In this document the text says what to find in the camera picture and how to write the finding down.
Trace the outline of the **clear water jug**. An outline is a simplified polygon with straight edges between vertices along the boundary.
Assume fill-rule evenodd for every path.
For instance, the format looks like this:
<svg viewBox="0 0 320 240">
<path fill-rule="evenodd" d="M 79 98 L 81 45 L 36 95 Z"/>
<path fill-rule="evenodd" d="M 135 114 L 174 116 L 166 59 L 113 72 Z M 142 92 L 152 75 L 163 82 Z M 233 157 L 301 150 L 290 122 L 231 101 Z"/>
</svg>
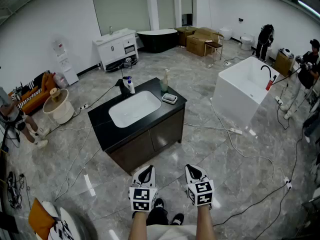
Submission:
<svg viewBox="0 0 320 240">
<path fill-rule="evenodd" d="M 60 88 L 60 89 L 66 89 L 68 87 L 68 82 L 65 78 L 65 76 L 62 73 L 59 72 L 55 72 L 53 74 L 53 79 L 54 82 L 56 83 L 56 85 Z"/>
</svg>

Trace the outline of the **pale green spray bottle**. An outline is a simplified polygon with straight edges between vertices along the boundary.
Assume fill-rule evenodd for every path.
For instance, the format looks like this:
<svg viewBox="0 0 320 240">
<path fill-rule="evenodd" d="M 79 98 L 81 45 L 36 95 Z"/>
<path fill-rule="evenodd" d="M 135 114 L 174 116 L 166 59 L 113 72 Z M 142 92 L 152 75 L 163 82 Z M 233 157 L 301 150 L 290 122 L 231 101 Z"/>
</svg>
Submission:
<svg viewBox="0 0 320 240">
<path fill-rule="evenodd" d="M 168 91 L 168 87 L 169 87 L 169 80 L 168 80 L 169 72 L 170 70 L 166 68 L 164 70 L 164 77 L 159 81 L 161 91 L 164 93 Z"/>
</svg>

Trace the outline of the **clear water dispenser bottle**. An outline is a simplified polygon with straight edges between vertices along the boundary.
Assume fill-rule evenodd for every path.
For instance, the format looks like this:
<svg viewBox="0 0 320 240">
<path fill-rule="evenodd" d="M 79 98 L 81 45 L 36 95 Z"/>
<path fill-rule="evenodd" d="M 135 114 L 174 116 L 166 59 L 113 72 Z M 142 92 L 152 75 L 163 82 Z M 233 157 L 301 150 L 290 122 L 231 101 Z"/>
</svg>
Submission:
<svg viewBox="0 0 320 240">
<path fill-rule="evenodd" d="M 61 41 L 55 40 L 52 42 L 52 48 L 57 57 L 63 55 L 65 53 L 65 48 Z"/>
</svg>

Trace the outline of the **white pump bottle blue cap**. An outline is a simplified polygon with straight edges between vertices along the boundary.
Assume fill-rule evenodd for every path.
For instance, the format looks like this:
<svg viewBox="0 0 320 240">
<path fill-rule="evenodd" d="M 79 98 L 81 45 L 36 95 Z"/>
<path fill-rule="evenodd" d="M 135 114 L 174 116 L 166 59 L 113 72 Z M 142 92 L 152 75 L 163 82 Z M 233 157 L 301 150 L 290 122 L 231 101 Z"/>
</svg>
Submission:
<svg viewBox="0 0 320 240">
<path fill-rule="evenodd" d="M 134 83 L 132 82 L 132 77 L 131 76 L 123 76 L 123 83 L 124 86 L 129 90 L 129 92 L 131 94 L 135 94 L 135 87 L 134 87 Z"/>
</svg>

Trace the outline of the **black white patterned cushion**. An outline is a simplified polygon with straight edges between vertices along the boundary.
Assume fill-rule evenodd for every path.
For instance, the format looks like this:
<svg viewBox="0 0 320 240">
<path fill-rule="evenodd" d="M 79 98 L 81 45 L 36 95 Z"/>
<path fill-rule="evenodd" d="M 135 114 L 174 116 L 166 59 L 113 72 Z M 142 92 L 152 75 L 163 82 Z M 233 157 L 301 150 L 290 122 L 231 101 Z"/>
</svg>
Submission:
<svg viewBox="0 0 320 240">
<path fill-rule="evenodd" d="M 49 231 L 47 240 L 78 240 L 79 234 L 72 217 L 60 208 L 60 220 Z"/>
</svg>

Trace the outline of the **white vanity cabinet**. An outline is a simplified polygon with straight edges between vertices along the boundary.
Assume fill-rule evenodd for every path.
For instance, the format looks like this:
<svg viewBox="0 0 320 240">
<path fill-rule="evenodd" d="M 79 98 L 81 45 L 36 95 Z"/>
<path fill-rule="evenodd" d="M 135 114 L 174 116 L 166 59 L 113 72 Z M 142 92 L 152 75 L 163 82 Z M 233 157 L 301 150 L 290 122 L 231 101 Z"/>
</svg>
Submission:
<svg viewBox="0 0 320 240">
<path fill-rule="evenodd" d="M 134 56 L 139 59 L 136 31 L 124 28 L 98 37 L 92 41 L 97 49 L 101 65 L 105 72 L 110 64 Z"/>
</svg>

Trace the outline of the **person's right forearm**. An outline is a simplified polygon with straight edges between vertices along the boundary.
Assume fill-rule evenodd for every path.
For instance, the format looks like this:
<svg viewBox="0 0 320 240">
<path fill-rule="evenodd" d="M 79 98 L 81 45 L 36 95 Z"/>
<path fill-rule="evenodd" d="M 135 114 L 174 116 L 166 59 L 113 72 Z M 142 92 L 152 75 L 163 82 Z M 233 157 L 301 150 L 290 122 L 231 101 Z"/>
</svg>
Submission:
<svg viewBox="0 0 320 240">
<path fill-rule="evenodd" d="M 216 240 L 208 204 L 197 207 L 196 240 Z"/>
</svg>

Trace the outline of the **wide grey roller blind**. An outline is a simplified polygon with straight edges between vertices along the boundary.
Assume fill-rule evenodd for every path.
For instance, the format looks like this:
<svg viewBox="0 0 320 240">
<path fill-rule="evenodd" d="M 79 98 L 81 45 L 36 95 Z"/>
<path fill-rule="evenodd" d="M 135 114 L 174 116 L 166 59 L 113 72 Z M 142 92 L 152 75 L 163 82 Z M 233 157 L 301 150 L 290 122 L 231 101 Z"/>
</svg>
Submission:
<svg viewBox="0 0 320 240">
<path fill-rule="evenodd" d="M 147 0 L 93 0 L 101 35 L 125 28 L 150 30 Z"/>
</svg>

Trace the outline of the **dark oval bathtub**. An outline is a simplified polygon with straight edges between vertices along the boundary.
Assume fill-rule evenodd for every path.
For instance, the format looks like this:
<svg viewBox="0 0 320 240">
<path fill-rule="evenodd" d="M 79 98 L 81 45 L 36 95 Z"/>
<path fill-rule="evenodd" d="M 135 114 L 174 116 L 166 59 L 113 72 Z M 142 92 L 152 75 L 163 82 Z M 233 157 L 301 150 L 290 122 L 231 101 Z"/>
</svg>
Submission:
<svg viewBox="0 0 320 240">
<path fill-rule="evenodd" d="M 162 53 L 178 43 L 178 31 L 174 28 L 137 32 L 143 48 L 149 53 Z"/>
</svg>

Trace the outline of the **person's white shirt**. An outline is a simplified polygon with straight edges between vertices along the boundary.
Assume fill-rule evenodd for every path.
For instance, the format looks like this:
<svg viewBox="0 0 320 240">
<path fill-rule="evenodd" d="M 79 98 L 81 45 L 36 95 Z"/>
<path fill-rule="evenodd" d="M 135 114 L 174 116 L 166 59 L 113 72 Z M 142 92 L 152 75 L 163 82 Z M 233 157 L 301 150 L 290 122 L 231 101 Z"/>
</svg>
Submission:
<svg viewBox="0 0 320 240">
<path fill-rule="evenodd" d="M 196 240 L 196 225 L 149 225 L 147 240 Z"/>
</svg>

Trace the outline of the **orange sofa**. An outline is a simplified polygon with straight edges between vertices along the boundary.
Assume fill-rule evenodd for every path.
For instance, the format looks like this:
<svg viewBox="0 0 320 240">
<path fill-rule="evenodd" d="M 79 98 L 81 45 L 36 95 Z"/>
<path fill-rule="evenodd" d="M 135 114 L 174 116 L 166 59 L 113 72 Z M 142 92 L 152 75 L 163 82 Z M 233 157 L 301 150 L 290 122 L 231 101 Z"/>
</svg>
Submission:
<svg viewBox="0 0 320 240">
<path fill-rule="evenodd" d="M 31 91 L 21 95 L 21 101 L 17 107 L 26 115 L 30 115 L 37 108 L 41 107 L 50 97 L 50 90 L 57 88 L 53 74 L 45 73 L 42 78 L 41 88 L 35 87 Z"/>
</svg>

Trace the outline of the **person's right black shoe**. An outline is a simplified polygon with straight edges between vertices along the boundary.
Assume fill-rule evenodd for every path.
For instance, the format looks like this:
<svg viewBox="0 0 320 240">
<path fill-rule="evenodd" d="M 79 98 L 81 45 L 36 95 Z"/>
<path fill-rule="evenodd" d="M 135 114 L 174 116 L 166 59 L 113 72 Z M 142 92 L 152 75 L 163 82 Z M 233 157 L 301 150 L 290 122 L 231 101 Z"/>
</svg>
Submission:
<svg viewBox="0 0 320 240">
<path fill-rule="evenodd" d="M 185 218 L 185 216 L 183 213 L 178 213 L 173 217 L 170 225 L 171 226 L 181 226 L 184 222 L 184 218 Z"/>
</svg>

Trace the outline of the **wooden chair metal legs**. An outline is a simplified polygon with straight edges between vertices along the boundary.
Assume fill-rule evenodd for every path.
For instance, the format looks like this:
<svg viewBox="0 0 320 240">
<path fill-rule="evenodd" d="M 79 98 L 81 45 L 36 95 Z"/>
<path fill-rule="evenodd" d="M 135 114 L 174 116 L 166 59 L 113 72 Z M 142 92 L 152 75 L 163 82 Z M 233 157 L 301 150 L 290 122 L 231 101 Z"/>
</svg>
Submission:
<svg viewBox="0 0 320 240">
<path fill-rule="evenodd" d="M 224 44 L 224 39 L 225 37 L 218 33 L 218 32 L 214 32 L 211 35 L 211 39 L 210 40 L 206 40 L 204 43 L 204 55 L 207 55 L 207 50 L 211 49 L 211 54 L 214 53 L 214 58 L 216 57 L 216 53 L 217 51 L 220 49 L 220 58 L 222 58 L 222 52 L 223 52 L 223 44 Z"/>
</svg>

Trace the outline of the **person's black shoe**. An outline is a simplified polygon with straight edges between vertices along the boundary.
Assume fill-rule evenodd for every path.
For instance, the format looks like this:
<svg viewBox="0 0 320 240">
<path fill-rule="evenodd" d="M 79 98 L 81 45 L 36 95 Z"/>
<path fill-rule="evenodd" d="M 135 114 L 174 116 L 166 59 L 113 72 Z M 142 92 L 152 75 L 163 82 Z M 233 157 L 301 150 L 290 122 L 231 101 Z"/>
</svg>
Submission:
<svg viewBox="0 0 320 240">
<path fill-rule="evenodd" d="M 184 218 L 185 218 L 185 216 L 183 213 L 178 213 L 173 217 L 170 225 L 171 226 L 181 226 L 184 222 Z"/>
<path fill-rule="evenodd" d="M 154 202 L 153 209 L 149 213 L 146 219 L 146 225 L 169 225 L 168 212 L 164 208 L 164 201 L 161 198 L 157 198 Z"/>
</svg>

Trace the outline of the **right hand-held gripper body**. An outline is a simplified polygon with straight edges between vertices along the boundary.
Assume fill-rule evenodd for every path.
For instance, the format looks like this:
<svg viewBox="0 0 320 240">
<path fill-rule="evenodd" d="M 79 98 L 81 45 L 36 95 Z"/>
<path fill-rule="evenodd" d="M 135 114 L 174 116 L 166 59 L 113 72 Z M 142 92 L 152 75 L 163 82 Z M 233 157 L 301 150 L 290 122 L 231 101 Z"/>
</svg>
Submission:
<svg viewBox="0 0 320 240">
<path fill-rule="evenodd" d="M 194 206 L 210 205 L 215 191 L 213 180 L 187 183 L 186 194 Z"/>
</svg>

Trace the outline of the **orange cushion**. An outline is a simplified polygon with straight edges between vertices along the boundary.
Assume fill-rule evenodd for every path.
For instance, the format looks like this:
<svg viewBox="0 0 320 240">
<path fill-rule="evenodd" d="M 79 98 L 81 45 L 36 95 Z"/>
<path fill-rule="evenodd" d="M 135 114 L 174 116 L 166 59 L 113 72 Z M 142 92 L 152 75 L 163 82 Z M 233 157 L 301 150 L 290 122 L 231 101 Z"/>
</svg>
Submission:
<svg viewBox="0 0 320 240">
<path fill-rule="evenodd" d="M 50 229 L 55 224 L 53 217 L 49 215 L 37 198 L 34 199 L 32 204 L 28 222 L 42 240 L 48 240 Z"/>
</svg>

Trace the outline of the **dark vanity cabinet black top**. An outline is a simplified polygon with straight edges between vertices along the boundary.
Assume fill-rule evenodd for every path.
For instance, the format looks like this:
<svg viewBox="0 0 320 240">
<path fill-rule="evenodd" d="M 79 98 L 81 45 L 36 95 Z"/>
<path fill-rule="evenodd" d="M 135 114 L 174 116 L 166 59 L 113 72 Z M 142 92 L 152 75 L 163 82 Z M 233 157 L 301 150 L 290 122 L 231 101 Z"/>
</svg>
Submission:
<svg viewBox="0 0 320 240">
<path fill-rule="evenodd" d="M 169 87 L 167 92 L 178 100 L 175 104 L 163 102 L 164 92 L 157 77 L 135 87 L 135 94 L 142 91 L 154 94 L 161 101 L 161 107 L 128 127 L 117 127 L 109 115 L 111 107 L 127 99 L 121 94 L 88 112 L 102 151 L 127 174 L 174 143 L 181 143 L 183 138 L 187 100 Z"/>
</svg>

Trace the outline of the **striped cushion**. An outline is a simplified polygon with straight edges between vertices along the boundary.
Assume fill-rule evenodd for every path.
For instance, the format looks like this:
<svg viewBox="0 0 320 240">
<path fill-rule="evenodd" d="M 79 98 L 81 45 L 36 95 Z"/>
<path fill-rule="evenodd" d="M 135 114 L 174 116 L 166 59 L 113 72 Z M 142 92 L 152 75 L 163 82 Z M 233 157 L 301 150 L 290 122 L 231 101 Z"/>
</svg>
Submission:
<svg viewBox="0 0 320 240">
<path fill-rule="evenodd" d="M 27 92 L 33 90 L 35 87 L 38 87 L 38 89 L 41 88 L 42 86 L 42 79 L 43 79 L 43 75 L 47 73 L 49 74 L 50 71 L 46 70 L 45 72 L 42 72 L 41 74 L 39 74 L 37 77 L 35 77 L 32 81 L 28 82 L 25 86 L 23 86 L 22 88 L 22 94 L 26 94 Z"/>
</svg>

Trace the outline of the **grey round chair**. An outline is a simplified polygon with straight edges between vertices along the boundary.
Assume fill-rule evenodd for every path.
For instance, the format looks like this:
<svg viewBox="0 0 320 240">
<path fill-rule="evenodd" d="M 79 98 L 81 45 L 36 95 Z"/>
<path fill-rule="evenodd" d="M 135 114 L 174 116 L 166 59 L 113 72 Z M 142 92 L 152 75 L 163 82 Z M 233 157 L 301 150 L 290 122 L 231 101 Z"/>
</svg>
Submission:
<svg viewBox="0 0 320 240">
<path fill-rule="evenodd" d="M 97 231 L 87 224 L 86 220 L 79 218 L 63 207 L 59 208 L 60 219 L 65 222 L 74 240 L 98 240 Z"/>
</svg>

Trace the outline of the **white water dispenser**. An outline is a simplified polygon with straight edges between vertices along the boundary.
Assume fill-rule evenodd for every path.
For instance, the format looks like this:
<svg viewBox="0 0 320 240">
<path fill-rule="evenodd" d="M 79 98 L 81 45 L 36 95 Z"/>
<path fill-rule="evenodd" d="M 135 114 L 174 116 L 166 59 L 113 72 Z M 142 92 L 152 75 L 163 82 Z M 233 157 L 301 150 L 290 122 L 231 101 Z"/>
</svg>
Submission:
<svg viewBox="0 0 320 240">
<path fill-rule="evenodd" d="M 57 56 L 57 61 L 61 72 L 64 75 L 64 78 L 70 86 L 79 81 L 79 78 L 74 70 L 74 67 L 72 66 L 67 52 L 64 52 L 63 54 Z"/>
</svg>

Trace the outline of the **white soap dish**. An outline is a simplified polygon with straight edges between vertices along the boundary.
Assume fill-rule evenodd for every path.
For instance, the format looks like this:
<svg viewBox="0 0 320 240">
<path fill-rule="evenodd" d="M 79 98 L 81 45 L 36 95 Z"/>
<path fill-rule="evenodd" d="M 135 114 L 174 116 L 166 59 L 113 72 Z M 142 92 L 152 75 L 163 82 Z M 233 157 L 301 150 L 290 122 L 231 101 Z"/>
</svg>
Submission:
<svg viewBox="0 0 320 240">
<path fill-rule="evenodd" d="M 166 100 L 166 99 L 164 99 L 164 95 L 162 96 L 162 101 L 163 102 L 165 102 L 165 103 L 168 103 L 168 104 L 171 104 L 171 105 L 174 105 L 176 102 L 177 102 L 177 100 L 178 100 L 178 97 L 177 96 L 175 96 L 175 95 L 173 95 L 173 94 L 170 94 L 170 95 L 173 95 L 173 96 L 175 96 L 175 100 L 174 101 L 170 101 L 170 100 Z"/>
</svg>

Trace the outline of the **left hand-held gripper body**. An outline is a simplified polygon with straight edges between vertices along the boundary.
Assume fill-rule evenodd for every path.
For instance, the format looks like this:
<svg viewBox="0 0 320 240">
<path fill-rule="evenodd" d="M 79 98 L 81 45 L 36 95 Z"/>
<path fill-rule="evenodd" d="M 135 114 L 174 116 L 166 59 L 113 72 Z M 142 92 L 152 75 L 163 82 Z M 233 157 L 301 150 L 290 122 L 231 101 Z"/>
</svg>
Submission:
<svg viewBox="0 0 320 240">
<path fill-rule="evenodd" d="M 132 183 L 129 187 L 128 198 L 133 212 L 150 212 L 157 199 L 158 189 L 156 184 Z"/>
</svg>

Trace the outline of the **white rectangular bathtub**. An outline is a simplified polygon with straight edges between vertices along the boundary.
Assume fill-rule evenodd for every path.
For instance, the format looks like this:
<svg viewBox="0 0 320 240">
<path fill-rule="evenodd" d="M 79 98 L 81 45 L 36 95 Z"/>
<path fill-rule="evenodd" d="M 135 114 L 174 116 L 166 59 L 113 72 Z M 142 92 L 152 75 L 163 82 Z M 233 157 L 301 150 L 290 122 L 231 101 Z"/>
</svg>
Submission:
<svg viewBox="0 0 320 240">
<path fill-rule="evenodd" d="M 269 92 L 266 90 L 269 72 L 267 68 L 260 70 L 263 65 L 266 64 L 250 56 L 218 74 L 213 108 L 240 129 L 249 125 Z M 270 69 L 271 77 L 279 76 L 274 68 Z"/>
</svg>

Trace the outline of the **large cardboard box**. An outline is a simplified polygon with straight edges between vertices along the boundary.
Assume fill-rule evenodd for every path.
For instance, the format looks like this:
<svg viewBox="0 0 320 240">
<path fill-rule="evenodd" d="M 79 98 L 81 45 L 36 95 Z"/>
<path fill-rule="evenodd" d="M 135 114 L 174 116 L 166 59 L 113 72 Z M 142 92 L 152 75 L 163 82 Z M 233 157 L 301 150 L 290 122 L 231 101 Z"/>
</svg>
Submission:
<svg viewBox="0 0 320 240">
<path fill-rule="evenodd" d="M 211 54 L 211 49 L 208 49 L 205 55 L 205 41 L 210 40 L 213 33 L 217 32 L 207 27 L 198 28 L 193 35 L 186 38 L 187 51 L 201 57 Z"/>
</svg>

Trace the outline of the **white toilet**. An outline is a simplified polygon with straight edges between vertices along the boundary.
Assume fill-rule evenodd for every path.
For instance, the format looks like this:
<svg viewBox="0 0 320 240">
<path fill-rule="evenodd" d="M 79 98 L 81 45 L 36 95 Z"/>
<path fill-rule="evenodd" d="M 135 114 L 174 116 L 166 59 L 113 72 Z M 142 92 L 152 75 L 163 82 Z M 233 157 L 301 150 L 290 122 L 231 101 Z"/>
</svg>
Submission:
<svg viewBox="0 0 320 240">
<path fill-rule="evenodd" d="M 228 41 L 233 35 L 233 29 L 230 26 L 224 26 L 218 30 L 218 32 L 224 36 L 224 40 Z"/>
<path fill-rule="evenodd" d="M 255 36 L 252 34 L 248 36 L 243 35 L 240 37 L 240 42 L 241 42 L 240 48 L 244 51 L 249 51 L 252 49 L 252 46 L 255 43 Z"/>
</svg>

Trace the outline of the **white rice cooker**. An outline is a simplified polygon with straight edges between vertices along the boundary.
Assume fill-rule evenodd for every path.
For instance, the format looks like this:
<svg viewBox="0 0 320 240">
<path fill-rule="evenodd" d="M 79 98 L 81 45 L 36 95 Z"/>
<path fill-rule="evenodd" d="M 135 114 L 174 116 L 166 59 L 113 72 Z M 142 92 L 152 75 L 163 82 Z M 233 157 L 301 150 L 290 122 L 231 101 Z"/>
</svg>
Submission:
<svg viewBox="0 0 320 240">
<path fill-rule="evenodd" d="M 293 59 L 295 57 L 291 50 L 289 50 L 288 48 L 280 48 L 278 51 L 287 56 L 289 59 Z"/>
</svg>

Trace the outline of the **black sink faucet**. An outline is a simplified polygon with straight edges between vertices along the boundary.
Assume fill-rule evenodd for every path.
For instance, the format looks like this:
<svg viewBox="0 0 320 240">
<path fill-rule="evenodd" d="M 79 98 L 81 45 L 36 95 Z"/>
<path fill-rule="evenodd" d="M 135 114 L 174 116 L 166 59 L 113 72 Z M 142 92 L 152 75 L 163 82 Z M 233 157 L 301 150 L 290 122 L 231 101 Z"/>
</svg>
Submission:
<svg viewBox="0 0 320 240">
<path fill-rule="evenodd" d="M 123 76 L 121 79 L 118 79 L 115 86 L 119 87 L 121 96 L 125 99 L 131 96 L 130 89 L 126 86 L 128 81 L 131 79 L 131 76 Z"/>
</svg>

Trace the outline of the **white sink basin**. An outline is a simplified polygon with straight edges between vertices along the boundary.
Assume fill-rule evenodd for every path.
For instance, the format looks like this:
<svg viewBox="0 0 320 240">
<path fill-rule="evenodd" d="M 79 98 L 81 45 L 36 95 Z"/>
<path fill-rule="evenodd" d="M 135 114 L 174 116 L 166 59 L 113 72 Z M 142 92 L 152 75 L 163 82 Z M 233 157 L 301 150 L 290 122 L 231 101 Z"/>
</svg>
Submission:
<svg viewBox="0 0 320 240">
<path fill-rule="evenodd" d="M 126 128 L 158 110 L 161 105 L 153 93 L 144 90 L 112 106 L 108 113 L 118 128 Z"/>
</svg>

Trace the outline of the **black bathtub faucet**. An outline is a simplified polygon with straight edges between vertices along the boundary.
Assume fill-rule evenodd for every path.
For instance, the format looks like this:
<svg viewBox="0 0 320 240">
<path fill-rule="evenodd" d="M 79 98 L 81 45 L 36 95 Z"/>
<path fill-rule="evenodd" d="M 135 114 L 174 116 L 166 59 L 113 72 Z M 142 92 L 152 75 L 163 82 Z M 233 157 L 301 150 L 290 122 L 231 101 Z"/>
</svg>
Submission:
<svg viewBox="0 0 320 240">
<path fill-rule="evenodd" d="M 267 68 L 268 69 L 268 73 L 269 73 L 269 77 L 268 78 L 271 79 L 272 78 L 272 71 L 271 71 L 270 67 L 267 64 L 264 64 L 264 65 L 261 66 L 260 70 L 262 71 L 263 68 Z"/>
</svg>

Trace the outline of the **person's left black shoe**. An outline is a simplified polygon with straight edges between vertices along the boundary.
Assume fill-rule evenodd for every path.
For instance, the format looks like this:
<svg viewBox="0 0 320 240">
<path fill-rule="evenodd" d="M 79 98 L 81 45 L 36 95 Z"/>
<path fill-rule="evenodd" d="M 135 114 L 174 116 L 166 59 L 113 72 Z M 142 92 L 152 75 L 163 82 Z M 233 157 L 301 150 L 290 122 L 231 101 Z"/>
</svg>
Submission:
<svg viewBox="0 0 320 240">
<path fill-rule="evenodd" d="M 168 212 L 164 208 L 164 201 L 161 198 L 157 198 L 154 202 L 153 209 L 149 213 L 146 219 L 146 225 L 169 225 Z"/>
</svg>

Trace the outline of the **ceiling tube light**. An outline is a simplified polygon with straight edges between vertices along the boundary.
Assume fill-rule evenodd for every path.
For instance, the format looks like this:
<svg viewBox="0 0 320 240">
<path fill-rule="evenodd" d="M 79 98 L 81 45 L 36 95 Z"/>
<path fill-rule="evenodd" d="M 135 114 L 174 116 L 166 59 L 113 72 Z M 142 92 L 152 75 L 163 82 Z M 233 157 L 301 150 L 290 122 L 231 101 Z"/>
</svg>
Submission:
<svg viewBox="0 0 320 240">
<path fill-rule="evenodd" d="M 320 18 L 320 13 L 318 11 L 316 11 L 315 9 L 313 9 L 312 7 L 310 7 L 309 5 L 307 5 L 306 3 L 304 3 L 303 1 L 298 0 L 298 4 L 300 6 L 302 6 L 303 8 L 305 8 L 306 10 L 310 11 L 312 14 L 314 14 L 318 18 Z"/>
</svg>

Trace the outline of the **person's left forearm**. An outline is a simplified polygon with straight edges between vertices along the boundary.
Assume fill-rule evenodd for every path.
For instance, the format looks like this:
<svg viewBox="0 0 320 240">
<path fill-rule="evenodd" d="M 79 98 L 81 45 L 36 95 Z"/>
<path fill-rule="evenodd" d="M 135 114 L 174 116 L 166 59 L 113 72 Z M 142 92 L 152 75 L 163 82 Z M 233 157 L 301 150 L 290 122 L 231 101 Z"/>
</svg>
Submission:
<svg viewBox="0 0 320 240">
<path fill-rule="evenodd" d="M 148 212 L 137 211 L 134 213 L 128 240 L 147 240 Z"/>
</svg>

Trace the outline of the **red bottle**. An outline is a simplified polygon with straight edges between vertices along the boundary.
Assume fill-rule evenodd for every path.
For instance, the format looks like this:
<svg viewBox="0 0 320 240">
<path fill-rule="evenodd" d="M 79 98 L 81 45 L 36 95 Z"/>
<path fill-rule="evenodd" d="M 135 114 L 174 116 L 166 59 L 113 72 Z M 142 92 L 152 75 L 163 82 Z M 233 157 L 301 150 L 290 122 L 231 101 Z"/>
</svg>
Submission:
<svg viewBox="0 0 320 240">
<path fill-rule="evenodd" d="M 272 77 L 269 79 L 269 81 L 268 81 L 268 83 L 267 83 L 267 86 L 266 86 L 266 88 L 265 88 L 267 91 L 270 90 L 270 88 L 271 88 L 271 86 L 273 85 L 273 83 L 274 83 L 274 81 L 276 80 L 276 78 L 277 78 L 277 76 L 274 75 L 274 76 L 272 76 Z"/>
</svg>

